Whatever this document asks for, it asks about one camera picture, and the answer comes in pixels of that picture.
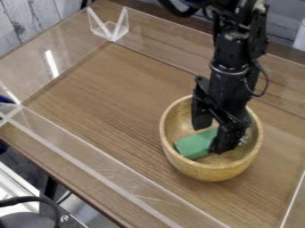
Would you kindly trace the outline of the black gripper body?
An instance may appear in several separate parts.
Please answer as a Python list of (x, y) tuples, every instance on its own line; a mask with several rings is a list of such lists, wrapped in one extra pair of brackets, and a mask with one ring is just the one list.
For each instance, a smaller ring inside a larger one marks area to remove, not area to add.
[(210, 104), (212, 120), (242, 122), (250, 120), (246, 104), (255, 94), (258, 75), (262, 72), (260, 64), (250, 61), (239, 67), (224, 67), (219, 62), (210, 64), (211, 76), (194, 78), (194, 94), (198, 94)]

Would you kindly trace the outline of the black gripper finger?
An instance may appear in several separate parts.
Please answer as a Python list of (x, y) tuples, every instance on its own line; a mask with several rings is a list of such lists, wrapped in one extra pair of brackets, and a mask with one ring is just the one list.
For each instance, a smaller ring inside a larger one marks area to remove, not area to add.
[(198, 94), (192, 94), (191, 97), (190, 114), (194, 130), (200, 130), (211, 126), (212, 115), (210, 112), (210, 104)]
[(216, 129), (216, 136), (214, 136), (210, 144), (210, 152), (222, 154), (223, 152), (232, 150), (244, 137), (244, 131), (248, 127), (248, 119), (242, 122), (220, 122)]

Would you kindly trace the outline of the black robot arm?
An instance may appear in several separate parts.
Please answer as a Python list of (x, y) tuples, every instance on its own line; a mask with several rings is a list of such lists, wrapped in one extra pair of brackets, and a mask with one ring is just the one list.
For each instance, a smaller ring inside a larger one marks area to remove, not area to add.
[(255, 92), (258, 76), (266, 71), (258, 58), (267, 52), (266, 0), (157, 0), (176, 16), (190, 17), (202, 12), (212, 23), (214, 54), (211, 75), (194, 78), (191, 96), (191, 125), (196, 130), (219, 124), (208, 151), (232, 150), (251, 126), (246, 104), (262, 94)]

